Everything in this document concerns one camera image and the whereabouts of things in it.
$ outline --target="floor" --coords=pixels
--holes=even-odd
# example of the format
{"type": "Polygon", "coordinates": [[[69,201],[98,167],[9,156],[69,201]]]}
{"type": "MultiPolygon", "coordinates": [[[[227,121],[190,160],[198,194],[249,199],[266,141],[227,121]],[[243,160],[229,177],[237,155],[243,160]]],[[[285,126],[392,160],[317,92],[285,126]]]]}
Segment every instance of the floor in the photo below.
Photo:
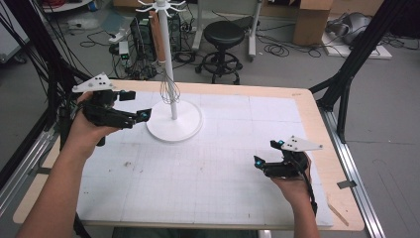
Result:
{"type": "MultiPolygon", "coordinates": [[[[99,23],[112,22],[118,14],[109,5],[94,13],[99,23]]],[[[261,18],[259,29],[288,24],[284,19],[261,18]]],[[[100,28],[112,28],[102,25],[100,28]]],[[[92,74],[110,73],[111,56],[107,47],[82,48],[88,34],[101,29],[66,35],[67,43],[92,74]]],[[[290,41],[293,27],[284,27],[259,34],[290,41]]],[[[109,36],[98,34],[95,41],[106,43],[109,36]]],[[[409,42],[416,47],[417,42],[409,42]]],[[[247,56],[248,40],[231,53],[242,61],[241,85],[309,88],[333,76],[345,59],[326,56],[319,49],[318,58],[289,49],[287,57],[276,57],[264,51],[266,44],[257,43],[257,57],[253,62],[247,56]]],[[[356,75],[350,94],[346,125],[346,139],[359,169],[370,201],[386,237],[414,238],[420,235],[420,186],[417,177],[420,160],[420,52],[385,46],[392,60],[369,59],[356,75]]],[[[200,55],[212,52],[211,45],[202,41],[200,55]]],[[[196,74],[193,64],[177,67],[175,81],[209,83],[211,75],[196,74]]],[[[231,84],[232,75],[217,79],[217,83],[231,84]]],[[[0,65],[0,168],[12,156],[23,138],[46,108],[46,96],[30,63],[10,61],[0,65]]],[[[14,237],[19,225],[13,223],[16,206],[31,182],[28,177],[9,208],[0,218],[0,236],[14,237]]],[[[111,237],[112,227],[88,227],[93,237],[111,237]]],[[[272,237],[292,237],[291,232],[272,231],[272,237]]],[[[369,237],[364,231],[322,232],[322,237],[369,237]]]]}

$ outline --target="white stand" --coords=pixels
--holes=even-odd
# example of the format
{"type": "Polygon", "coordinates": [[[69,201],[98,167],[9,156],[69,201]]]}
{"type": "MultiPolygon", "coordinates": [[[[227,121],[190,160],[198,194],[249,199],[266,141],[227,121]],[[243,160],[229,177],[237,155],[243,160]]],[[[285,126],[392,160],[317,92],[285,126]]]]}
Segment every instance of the white stand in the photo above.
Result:
{"type": "MultiPolygon", "coordinates": [[[[138,11],[149,11],[151,9],[156,9],[159,16],[160,22],[160,31],[163,39],[164,46],[164,57],[165,60],[165,70],[169,80],[173,80],[173,69],[170,53],[170,42],[169,42],[169,29],[167,26],[167,9],[177,9],[171,7],[166,0],[157,0],[153,4],[145,4],[141,1],[140,3],[144,5],[152,5],[151,8],[146,10],[138,11]]],[[[172,83],[168,84],[168,94],[170,98],[170,107],[165,104],[163,101],[156,104],[152,108],[151,119],[146,123],[149,131],[156,138],[164,142],[181,142],[191,138],[201,129],[203,125],[203,117],[200,109],[190,102],[185,101],[176,101],[174,98],[174,91],[172,83]]]]}
{"type": "Polygon", "coordinates": [[[147,122],[152,135],[164,142],[174,143],[197,134],[203,125],[200,109],[192,103],[179,101],[177,110],[178,118],[172,120],[170,107],[163,101],[156,104],[152,109],[152,117],[147,122]]]}

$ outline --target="white round base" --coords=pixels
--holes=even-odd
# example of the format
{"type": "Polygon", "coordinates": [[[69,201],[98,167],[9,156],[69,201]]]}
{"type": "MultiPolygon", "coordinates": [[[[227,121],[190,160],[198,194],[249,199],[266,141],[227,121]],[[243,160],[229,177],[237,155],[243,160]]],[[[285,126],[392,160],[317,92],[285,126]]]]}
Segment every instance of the white round base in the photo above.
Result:
{"type": "Polygon", "coordinates": [[[176,103],[177,119],[172,120],[170,105],[159,102],[152,108],[151,119],[146,123],[156,138],[165,142],[185,141],[201,129],[203,116],[200,109],[186,101],[176,103]]]}

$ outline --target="black stool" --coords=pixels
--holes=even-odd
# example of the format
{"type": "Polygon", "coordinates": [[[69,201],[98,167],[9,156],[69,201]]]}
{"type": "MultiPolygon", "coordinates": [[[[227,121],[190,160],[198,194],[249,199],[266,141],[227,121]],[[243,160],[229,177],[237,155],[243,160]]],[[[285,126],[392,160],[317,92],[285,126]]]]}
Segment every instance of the black stool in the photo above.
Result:
{"type": "Polygon", "coordinates": [[[239,85],[240,79],[237,70],[242,69],[242,64],[234,55],[227,53],[226,50],[238,45],[245,37],[244,30],[239,26],[228,22],[214,22],[204,29],[204,38],[216,47],[217,52],[210,53],[204,57],[199,66],[195,68],[195,72],[200,73],[204,67],[207,71],[213,73],[211,83],[215,83],[216,75],[221,77],[225,74],[234,73],[236,80],[234,84],[239,85]],[[228,64],[234,63],[235,66],[230,67],[228,64]]]}

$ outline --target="forearm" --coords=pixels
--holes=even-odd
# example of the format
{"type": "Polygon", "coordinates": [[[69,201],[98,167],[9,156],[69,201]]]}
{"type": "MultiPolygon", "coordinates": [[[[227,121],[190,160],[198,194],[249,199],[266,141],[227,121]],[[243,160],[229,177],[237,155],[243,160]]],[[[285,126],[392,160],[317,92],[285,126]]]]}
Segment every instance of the forearm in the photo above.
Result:
{"type": "Polygon", "coordinates": [[[309,201],[292,204],[294,214],[294,238],[318,238],[315,214],[309,201]]]}
{"type": "Polygon", "coordinates": [[[84,158],[63,151],[18,237],[71,237],[84,158]]]}

